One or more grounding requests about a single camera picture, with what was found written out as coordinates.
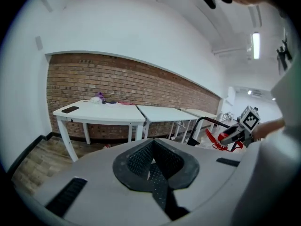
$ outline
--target white wall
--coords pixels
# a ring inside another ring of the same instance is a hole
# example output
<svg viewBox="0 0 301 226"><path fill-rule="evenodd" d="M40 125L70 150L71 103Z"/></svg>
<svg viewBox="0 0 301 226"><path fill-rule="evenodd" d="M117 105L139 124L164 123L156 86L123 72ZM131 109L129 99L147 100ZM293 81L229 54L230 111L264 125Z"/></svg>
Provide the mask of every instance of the white wall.
<svg viewBox="0 0 301 226"><path fill-rule="evenodd" d="M237 93L233 107L234 118L240 116L248 105L258 108L261 123L282 117L282 113L276 102Z"/></svg>
<svg viewBox="0 0 301 226"><path fill-rule="evenodd" d="M46 101L48 61L35 37L47 37L49 24L67 0L28 0L10 27L0 54L0 160L7 171L23 150L52 131Z"/></svg>
<svg viewBox="0 0 301 226"><path fill-rule="evenodd" d="M44 44L48 54L93 52L141 61L225 95L224 66L209 43L155 0L71 0Z"/></svg>

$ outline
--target person's hand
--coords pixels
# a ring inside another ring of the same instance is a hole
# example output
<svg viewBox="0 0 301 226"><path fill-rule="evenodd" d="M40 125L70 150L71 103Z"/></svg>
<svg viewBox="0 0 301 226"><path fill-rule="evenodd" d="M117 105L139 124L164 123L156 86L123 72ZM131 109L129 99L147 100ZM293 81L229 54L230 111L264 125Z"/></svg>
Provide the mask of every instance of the person's hand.
<svg viewBox="0 0 301 226"><path fill-rule="evenodd" d="M278 119L259 124L252 132L254 140L265 138L269 133L285 126L284 120Z"/></svg>

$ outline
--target fluorescent light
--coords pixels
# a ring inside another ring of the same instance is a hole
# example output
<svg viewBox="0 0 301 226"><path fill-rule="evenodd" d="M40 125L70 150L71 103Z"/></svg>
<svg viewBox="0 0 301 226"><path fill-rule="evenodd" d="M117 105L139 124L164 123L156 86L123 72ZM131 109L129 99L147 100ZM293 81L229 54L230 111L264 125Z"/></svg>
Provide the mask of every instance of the fluorescent light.
<svg viewBox="0 0 301 226"><path fill-rule="evenodd" d="M260 34L258 32L253 33L253 50L254 50L254 59L259 59Z"/></svg>

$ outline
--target wooden floor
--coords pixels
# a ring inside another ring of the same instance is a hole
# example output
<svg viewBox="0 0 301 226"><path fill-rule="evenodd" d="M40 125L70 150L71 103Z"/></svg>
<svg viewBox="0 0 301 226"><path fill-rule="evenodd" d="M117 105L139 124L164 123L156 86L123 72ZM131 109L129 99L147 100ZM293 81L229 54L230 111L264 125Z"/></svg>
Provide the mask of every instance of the wooden floor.
<svg viewBox="0 0 301 226"><path fill-rule="evenodd" d="M217 138L218 134L225 130L225 128L216 127L213 130L214 136ZM180 142L182 137L177 137L176 141ZM201 142L197 147L213 149L212 143L205 134L205 130L201 130L198 137ZM102 150L105 144L87 145L85 142L72 141L74 150L78 158L98 150ZM246 149L237 149L235 153L243 153ZM30 195L49 178L56 173L64 170L72 164L72 160L63 144L61 138L52 137L49 141L41 141L24 159L18 169L13 175L13 183L23 189Z"/></svg>

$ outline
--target red brick wall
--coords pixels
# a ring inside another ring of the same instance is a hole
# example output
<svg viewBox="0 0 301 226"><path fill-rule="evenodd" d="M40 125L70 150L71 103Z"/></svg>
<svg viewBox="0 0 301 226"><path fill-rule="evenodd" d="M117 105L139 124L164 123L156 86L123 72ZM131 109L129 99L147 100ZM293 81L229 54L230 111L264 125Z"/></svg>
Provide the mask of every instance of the red brick wall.
<svg viewBox="0 0 301 226"><path fill-rule="evenodd" d="M213 114L219 103L219 97L206 89L150 65L105 55L53 55L47 80L48 112L53 131L59 133L53 111L90 99L99 91L108 100L200 109ZM67 127L70 136L84 137L82 124L68 122ZM167 135L170 128L170 122L152 123L149 136ZM88 129L91 138L127 138L128 134L127 126L89 125Z"/></svg>

